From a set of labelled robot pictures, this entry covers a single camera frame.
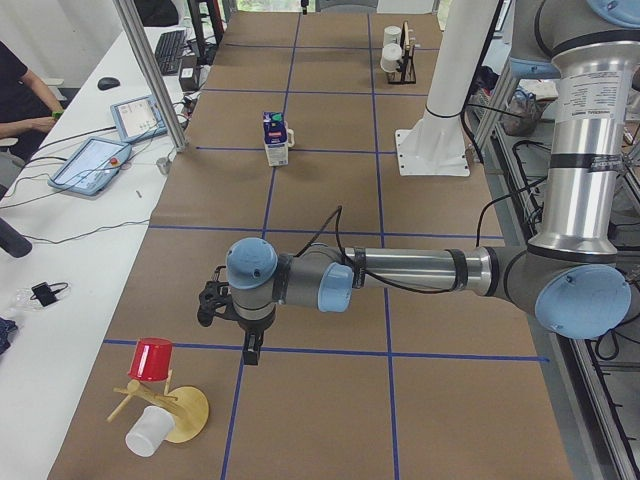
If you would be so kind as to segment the small metal cylinder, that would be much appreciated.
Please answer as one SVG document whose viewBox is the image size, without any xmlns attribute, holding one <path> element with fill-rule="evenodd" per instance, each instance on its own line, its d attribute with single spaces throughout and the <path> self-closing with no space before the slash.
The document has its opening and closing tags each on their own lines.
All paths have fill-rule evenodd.
<svg viewBox="0 0 640 480">
<path fill-rule="evenodd" d="M 171 161 L 166 157 L 161 157 L 157 159 L 156 166 L 161 174 L 167 175 L 170 171 Z"/>
</svg>

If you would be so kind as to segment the white mug on rack rear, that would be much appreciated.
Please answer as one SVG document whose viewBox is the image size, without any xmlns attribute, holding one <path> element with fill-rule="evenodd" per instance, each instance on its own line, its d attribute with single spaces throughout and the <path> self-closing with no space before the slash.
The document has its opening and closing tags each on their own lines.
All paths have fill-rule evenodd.
<svg viewBox="0 0 640 480">
<path fill-rule="evenodd" d="M 384 28 L 383 45 L 398 44 L 402 34 L 402 28 L 397 25 L 389 25 Z"/>
</svg>

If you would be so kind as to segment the teach pendant far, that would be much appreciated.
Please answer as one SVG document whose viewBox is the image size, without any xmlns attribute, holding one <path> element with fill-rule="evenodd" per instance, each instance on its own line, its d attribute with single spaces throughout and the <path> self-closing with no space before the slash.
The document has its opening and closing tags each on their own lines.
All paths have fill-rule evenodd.
<svg viewBox="0 0 640 480">
<path fill-rule="evenodd" d="M 110 107 L 120 140 L 137 143 L 167 132 L 157 100 L 147 95 Z"/>
</svg>

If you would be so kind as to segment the seated person dark shirt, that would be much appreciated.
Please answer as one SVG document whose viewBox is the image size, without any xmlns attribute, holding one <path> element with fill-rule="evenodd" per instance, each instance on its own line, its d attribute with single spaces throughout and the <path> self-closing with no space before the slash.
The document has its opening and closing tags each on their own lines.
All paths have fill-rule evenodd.
<svg viewBox="0 0 640 480">
<path fill-rule="evenodd" d="M 1 138 L 15 138 L 11 153 L 28 163 L 64 107 L 43 80 L 1 43 Z"/>
</svg>

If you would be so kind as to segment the black computer mouse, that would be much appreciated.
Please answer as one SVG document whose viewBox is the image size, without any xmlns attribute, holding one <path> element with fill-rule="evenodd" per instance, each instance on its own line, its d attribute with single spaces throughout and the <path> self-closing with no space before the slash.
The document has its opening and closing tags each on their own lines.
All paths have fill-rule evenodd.
<svg viewBox="0 0 640 480">
<path fill-rule="evenodd" d="M 97 88 L 100 91 L 110 90 L 120 85 L 121 85 L 120 81 L 115 77 L 103 77 L 103 78 L 100 78 L 97 82 Z"/>
</svg>

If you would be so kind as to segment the blue white milk carton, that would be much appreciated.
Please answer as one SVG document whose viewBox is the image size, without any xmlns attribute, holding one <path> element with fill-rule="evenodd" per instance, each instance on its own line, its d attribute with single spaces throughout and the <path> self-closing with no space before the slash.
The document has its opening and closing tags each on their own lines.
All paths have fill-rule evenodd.
<svg viewBox="0 0 640 480">
<path fill-rule="evenodd" d="M 270 167 L 288 164 L 290 148 L 289 129 L 282 112 L 263 113 L 263 143 Z"/>
</svg>

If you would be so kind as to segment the small black adapter device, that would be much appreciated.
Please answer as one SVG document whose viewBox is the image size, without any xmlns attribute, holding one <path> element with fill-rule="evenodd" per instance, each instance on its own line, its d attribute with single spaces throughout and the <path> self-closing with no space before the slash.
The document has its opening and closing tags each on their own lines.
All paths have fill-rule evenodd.
<svg viewBox="0 0 640 480">
<path fill-rule="evenodd" d="M 42 282 L 31 288 L 32 300 L 37 300 L 42 307 L 49 306 L 58 301 L 58 295 L 68 288 L 67 282 L 49 284 Z"/>
</svg>

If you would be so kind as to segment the white plastic cup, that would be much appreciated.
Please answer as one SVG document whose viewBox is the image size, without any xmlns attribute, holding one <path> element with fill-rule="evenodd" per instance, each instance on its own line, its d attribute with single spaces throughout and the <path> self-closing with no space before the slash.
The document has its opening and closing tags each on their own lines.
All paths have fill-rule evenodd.
<svg viewBox="0 0 640 480">
<path fill-rule="evenodd" d="M 126 446 L 138 456 L 150 457 L 174 427 L 174 418 L 167 410 L 149 405 L 126 434 Z"/>
</svg>

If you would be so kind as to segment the white mug on rack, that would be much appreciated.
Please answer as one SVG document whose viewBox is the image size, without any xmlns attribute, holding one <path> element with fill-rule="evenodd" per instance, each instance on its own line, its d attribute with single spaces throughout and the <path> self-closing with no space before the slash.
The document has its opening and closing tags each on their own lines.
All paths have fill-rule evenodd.
<svg viewBox="0 0 640 480">
<path fill-rule="evenodd" d="M 403 48 L 396 43 L 388 43 L 383 46 L 380 59 L 380 67 L 386 73 L 393 73 L 399 67 L 403 58 Z"/>
<path fill-rule="evenodd" d="M 389 25 L 384 28 L 383 45 L 398 44 L 402 34 L 402 28 L 397 25 Z"/>
</svg>

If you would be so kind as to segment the wooden cup tree stand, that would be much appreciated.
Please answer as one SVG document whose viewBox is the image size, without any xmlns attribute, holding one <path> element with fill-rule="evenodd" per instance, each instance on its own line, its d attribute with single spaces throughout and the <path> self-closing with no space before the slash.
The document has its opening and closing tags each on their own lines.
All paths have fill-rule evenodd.
<svg viewBox="0 0 640 480">
<path fill-rule="evenodd" d="M 164 392 L 159 393 L 139 380 L 130 380 L 125 388 L 114 387 L 113 391 L 121 393 L 125 398 L 106 418 L 112 422 L 134 397 L 168 411 L 175 422 L 175 427 L 168 434 L 171 443 L 184 443 L 192 440 L 205 427 L 210 413 L 209 402 L 205 394 L 194 386 L 182 386 L 169 390 L 172 370 L 165 381 Z"/>
</svg>

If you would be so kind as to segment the teach pendant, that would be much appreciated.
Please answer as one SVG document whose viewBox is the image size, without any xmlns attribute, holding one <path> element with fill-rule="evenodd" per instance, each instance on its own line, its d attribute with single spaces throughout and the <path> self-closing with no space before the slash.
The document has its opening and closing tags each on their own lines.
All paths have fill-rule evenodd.
<svg viewBox="0 0 640 480">
<path fill-rule="evenodd" d="M 110 107 L 120 140 L 137 143 L 167 132 L 157 100 L 147 95 Z"/>
<path fill-rule="evenodd" d="M 128 143 L 90 137 L 51 176 L 54 189 L 91 197 L 103 190 L 132 152 Z"/>
</svg>

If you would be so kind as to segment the white mug on rack front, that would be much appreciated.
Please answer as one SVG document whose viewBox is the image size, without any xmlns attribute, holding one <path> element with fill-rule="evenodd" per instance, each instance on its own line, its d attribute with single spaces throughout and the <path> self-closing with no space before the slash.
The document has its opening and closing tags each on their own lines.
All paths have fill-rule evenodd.
<svg viewBox="0 0 640 480">
<path fill-rule="evenodd" d="M 393 73 L 399 67 L 403 58 L 403 48 L 396 43 L 388 43 L 383 46 L 380 59 L 380 67 L 386 73 Z"/>
</svg>

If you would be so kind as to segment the teach pendant near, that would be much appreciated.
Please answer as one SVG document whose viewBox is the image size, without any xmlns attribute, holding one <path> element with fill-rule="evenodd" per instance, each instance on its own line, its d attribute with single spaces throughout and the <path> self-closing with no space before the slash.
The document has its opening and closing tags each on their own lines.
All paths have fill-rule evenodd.
<svg viewBox="0 0 640 480">
<path fill-rule="evenodd" d="M 51 176 L 54 189 L 91 197 L 103 190 L 132 152 L 128 143 L 90 137 Z"/>
</svg>

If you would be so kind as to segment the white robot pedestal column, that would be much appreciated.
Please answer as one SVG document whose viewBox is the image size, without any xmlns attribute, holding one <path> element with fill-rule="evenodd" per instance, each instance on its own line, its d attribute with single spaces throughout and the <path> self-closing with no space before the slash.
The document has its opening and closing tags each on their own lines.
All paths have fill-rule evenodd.
<svg viewBox="0 0 640 480">
<path fill-rule="evenodd" d="M 395 132 L 402 176 L 470 174 L 461 114 L 500 11 L 499 0 L 457 0 L 450 4 L 423 117 L 412 129 Z"/>
</svg>

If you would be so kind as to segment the white mug dark inside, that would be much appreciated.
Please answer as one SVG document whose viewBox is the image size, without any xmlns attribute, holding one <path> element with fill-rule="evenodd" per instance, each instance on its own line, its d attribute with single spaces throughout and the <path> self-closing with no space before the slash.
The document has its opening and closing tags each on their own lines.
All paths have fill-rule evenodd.
<svg viewBox="0 0 640 480">
<path fill-rule="evenodd" d="M 293 148 L 295 146 L 295 133 L 292 129 L 287 128 L 286 134 L 287 134 L 286 145 L 288 148 Z"/>
</svg>

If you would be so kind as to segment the red plastic cup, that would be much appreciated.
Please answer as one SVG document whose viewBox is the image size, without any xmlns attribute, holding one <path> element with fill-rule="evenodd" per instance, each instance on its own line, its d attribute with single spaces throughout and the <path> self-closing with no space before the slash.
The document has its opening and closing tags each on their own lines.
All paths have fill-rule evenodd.
<svg viewBox="0 0 640 480">
<path fill-rule="evenodd" d="M 173 343 L 158 337 L 140 338 L 128 372 L 138 381 L 163 381 L 169 377 Z"/>
</svg>

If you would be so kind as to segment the black keyboard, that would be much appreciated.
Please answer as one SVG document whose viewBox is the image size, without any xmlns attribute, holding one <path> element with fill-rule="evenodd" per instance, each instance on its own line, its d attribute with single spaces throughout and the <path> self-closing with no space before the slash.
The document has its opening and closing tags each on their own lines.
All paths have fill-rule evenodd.
<svg viewBox="0 0 640 480">
<path fill-rule="evenodd" d="M 163 76 L 179 72 L 186 39 L 184 30 L 173 30 L 160 35 L 154 56 Z"/>
</svg>

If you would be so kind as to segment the aluminium frame post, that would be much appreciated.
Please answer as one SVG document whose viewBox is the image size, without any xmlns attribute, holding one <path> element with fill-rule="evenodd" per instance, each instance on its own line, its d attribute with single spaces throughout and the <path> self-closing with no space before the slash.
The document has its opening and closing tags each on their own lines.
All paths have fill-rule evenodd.
<svg viewBox="0 0 640 480">
<path fill-rule="evenodd" d="M 178 153 L 187 146 L 184 131 L 178 121 L 163 76 L 155 60 L 144 27 L 132 0 L 114 0 L 116 12 L 128 38 L 134 57 L 155 96 L 162 120 Z"/>
</svg>

